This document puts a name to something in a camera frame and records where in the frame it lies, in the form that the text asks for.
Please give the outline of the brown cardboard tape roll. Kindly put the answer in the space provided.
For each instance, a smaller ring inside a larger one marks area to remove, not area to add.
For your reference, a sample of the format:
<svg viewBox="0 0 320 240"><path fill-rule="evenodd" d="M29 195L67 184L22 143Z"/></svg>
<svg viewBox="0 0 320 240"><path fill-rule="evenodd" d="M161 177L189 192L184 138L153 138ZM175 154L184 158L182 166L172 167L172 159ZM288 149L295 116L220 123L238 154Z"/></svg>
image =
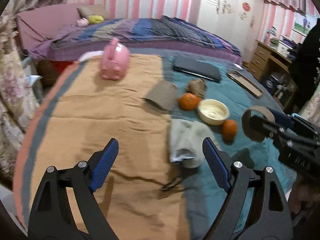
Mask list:
<svg viewBox="0 0 320 240"><path fill-rule="evenodd" d="M266 137L263 132L264 121L275 122L275 117L268 108L253 106L246 109L241 118L244 135L252 141L264 141Z"/></svg>

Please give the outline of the lower orange tangerine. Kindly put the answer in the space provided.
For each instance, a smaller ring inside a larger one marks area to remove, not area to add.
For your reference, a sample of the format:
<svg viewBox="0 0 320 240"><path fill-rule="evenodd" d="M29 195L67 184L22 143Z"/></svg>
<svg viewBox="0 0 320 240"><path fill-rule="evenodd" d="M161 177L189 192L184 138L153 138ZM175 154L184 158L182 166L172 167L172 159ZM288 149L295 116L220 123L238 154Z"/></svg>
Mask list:
<svg viewBox="0 0 320 240"><path fill-rule="evenodd" d="M226 120L221 129L222 139L226 143L231 143L235 139L238 131L238 125L237 123L232 120L228 119Z"/></svg>

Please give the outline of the orange tangerine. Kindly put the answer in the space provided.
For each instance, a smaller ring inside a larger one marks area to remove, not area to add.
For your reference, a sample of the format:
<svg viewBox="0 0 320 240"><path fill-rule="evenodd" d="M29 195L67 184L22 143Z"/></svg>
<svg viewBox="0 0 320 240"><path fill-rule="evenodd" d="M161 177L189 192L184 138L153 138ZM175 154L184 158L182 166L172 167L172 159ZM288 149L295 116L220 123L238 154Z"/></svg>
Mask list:
<svg viewBox="0 0 320 240"><path fill-rule="evenodd" d="M201 98L197 97L195 94L184 93L178 100L178 105L180 109L184 111L193 111L198 107L200 101Z"/></svg>
<svg viewBox="0 0 320 240"><path fill-rule="evenodd" d="M226 143L231 143L235 139L238 131L238 125L237 123L232 120L228 119L226 120L221 129L222 139Z"/></svg>

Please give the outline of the white round bowl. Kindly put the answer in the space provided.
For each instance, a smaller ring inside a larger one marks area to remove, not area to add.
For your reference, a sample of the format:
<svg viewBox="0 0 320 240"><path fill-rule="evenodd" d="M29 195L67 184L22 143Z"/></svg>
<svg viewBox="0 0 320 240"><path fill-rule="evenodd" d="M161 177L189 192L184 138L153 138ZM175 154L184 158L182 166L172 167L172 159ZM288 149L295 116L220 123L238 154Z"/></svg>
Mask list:
<svg viewBox="0 0 320 240"><path fill-rule="evenodd" d="M213 126L220 126L230 115L228 107L214 99L201 100L197 107L197 113L204 123Z"/></svg>

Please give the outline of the wooden desk with drawers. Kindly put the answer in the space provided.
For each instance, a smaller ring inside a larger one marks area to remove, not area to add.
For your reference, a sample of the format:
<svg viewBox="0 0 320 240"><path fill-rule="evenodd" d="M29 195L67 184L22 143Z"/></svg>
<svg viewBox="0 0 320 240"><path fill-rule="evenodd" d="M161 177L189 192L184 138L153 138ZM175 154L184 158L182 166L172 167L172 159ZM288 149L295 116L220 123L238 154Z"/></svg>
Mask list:
<svg viewBox="0 0 320 240"><path fill-rule="evenodd" d="M257 45L248 65L248 71L280 104L287 109L297 89L289 74L291 61L263 42Z"/></svg>

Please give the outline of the upper orange tangerine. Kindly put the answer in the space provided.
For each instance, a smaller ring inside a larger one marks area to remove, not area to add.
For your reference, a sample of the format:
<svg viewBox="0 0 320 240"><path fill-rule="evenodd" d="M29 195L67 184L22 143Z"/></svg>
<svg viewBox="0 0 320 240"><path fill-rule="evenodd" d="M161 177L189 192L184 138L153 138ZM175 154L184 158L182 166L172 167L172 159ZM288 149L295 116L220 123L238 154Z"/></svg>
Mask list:
<svg viewBox="0 0 320 240"><path fill-rule="evenodd" d="M197 97L195 94L184 93L178 100L178 105L180 109L184 111L193 111L198 107L200 101L201 98Z"/></svg>

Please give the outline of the grey crumpled cloth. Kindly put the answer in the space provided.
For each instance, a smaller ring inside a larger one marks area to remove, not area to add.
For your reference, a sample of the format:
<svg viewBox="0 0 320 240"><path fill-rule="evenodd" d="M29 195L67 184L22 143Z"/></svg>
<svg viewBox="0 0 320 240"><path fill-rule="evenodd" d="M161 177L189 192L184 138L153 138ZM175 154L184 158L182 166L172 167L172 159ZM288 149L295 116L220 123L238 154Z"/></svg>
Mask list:
<svg viewBox="0 0 320 240"><path fill-rule="evenodd" d="M204 161L202 143L207 137L218 145L207 125L198 121L172 119L168 135L169 161L189 169L198 168Z"/></svg>

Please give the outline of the black rectangular case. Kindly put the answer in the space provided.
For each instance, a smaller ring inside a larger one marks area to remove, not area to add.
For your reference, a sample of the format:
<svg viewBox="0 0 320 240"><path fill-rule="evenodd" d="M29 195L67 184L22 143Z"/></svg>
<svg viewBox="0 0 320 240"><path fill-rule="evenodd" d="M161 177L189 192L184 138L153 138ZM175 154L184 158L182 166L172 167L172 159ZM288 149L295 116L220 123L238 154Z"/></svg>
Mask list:
<svg viewBox="0 0 320 240"><path fill-rule="evenodd" d="M217 67L191 59L188 57L177 56L174 59L173 70L196 77L201 77L216 83L221 81L221 74Z"/></svg>

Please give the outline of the flat brown cardboard piece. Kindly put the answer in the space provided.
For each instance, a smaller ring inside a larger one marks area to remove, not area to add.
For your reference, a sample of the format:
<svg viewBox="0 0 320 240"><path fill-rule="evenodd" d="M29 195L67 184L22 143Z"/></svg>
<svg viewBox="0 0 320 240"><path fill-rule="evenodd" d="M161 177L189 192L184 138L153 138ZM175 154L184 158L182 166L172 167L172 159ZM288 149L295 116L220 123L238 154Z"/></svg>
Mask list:
<svg viewBox="0 0 320 240"><path fill-rule="evenodd" d="M173 83L161 80L142 99L161 112L170 112L176 105L177 97L178 88Z"/></svg>

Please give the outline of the white decorated wardrobe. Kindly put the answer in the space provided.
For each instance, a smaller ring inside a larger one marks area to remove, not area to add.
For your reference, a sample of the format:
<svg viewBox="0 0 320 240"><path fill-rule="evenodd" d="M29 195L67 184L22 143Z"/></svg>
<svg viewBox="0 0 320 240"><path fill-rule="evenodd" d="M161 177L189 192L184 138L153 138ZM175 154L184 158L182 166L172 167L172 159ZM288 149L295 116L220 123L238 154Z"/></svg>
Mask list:
<svg viewBox="0 0 320 240"><path fill-rule="evenodd" d="M201 0L197 26L231 42L244 60L255 49L263 0Z"/></svg>

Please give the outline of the floral beige curtain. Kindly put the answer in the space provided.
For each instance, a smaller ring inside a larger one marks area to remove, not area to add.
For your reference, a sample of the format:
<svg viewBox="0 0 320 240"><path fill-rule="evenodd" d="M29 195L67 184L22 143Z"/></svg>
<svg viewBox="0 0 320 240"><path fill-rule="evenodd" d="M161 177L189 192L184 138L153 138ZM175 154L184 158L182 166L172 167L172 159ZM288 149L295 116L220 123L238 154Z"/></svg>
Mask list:
<svg viewBox="0 0 320 240"><path fill-rule="evenodd" d="M39 106L17 51L15 22L1 16L1 176L12 181L17 154Z"/></svg>

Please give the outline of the striped purple blue bedspread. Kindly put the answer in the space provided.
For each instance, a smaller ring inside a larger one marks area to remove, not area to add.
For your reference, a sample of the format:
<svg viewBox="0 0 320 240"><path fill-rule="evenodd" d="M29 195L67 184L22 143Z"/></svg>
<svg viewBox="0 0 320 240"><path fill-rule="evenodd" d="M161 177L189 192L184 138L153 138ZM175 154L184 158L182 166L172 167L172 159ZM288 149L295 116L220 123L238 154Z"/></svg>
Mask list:
<svg viewBox="0 0 320 240"><path fill-rule="evenodd" d="M180 18L124 18L87 27L67 25L35 48L36 60L73 61L85 52L103 50L117 38L129 48L179 50L241 64L240 50L231 42Z"/></svg>

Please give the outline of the purple headboard cover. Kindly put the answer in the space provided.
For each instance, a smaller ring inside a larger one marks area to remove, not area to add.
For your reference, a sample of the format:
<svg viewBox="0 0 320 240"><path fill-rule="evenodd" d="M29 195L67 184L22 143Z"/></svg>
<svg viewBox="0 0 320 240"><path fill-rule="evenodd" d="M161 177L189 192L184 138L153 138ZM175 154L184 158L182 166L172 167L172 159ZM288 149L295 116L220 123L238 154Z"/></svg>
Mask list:
<svg viewBox="0 0 320 240"><path fill-rule="evenodd" d="M56 4L20 12L16 22L22 48L30 51L52 39L60 28L75 25L80 18L81 3Z"/></svg>

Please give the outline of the pink plush toy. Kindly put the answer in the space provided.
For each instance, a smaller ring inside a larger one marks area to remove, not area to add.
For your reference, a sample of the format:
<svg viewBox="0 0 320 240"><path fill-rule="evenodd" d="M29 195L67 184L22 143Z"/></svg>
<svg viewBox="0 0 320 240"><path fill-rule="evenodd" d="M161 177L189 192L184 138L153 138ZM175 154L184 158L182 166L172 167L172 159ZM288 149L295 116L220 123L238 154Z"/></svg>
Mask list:
<svg viewBox="0 0 320 240"><path fill-rule="evenodd" d="M86 18L81 18L81 19L77 20L76 25L78 27L86 27L89 25L89 21Z"/></svg>

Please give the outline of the brown pillow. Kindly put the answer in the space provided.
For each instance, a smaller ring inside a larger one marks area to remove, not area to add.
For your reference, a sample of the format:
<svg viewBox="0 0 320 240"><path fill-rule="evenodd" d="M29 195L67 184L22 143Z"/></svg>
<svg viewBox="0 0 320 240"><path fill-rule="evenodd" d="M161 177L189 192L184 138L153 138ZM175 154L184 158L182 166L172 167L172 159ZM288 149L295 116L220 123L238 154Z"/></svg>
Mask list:
<svg viewBox="0 0 320 240"><path fill-rule="evenodd" d="M89 16L96 15L96 16L102 16L103 19L109 18L109 13L105 9L103 5L97 4L97 5L83 5L80 7L77 7L77 10L82 18L89 18Z"/></svg>

